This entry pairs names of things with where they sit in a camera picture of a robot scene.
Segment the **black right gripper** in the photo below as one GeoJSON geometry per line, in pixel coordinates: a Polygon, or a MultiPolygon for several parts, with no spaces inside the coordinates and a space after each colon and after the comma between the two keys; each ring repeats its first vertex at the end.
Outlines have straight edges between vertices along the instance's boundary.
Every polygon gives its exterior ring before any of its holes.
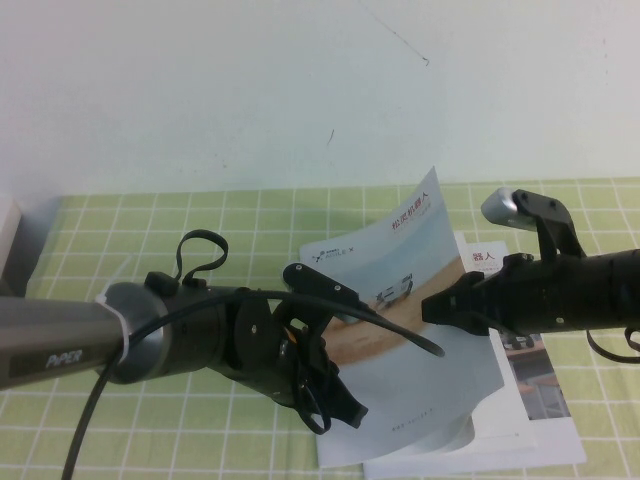
{"type": "Polygon", "coordinates": [[[491,326],[523,335],[604,329],[608,261],[558,255],[544,262],[511,255],[498,273],[486,279],[465,273],[423,299],[422,320],[471,335],[488,335],[491,326]],[[468,305],[474,315],[456,315],[468,305]]]}

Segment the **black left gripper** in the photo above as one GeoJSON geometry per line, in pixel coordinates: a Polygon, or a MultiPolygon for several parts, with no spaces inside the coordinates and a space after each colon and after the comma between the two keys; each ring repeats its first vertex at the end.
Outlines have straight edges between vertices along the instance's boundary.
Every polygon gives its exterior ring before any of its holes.
{"type": "Polygon", "coordinates": [[[275,319],[278,347],[274,360],[273,400],[325,400],[331,419],[358,429],[368,413],[339,377],[323,334],[330,319],[275,319]]]}

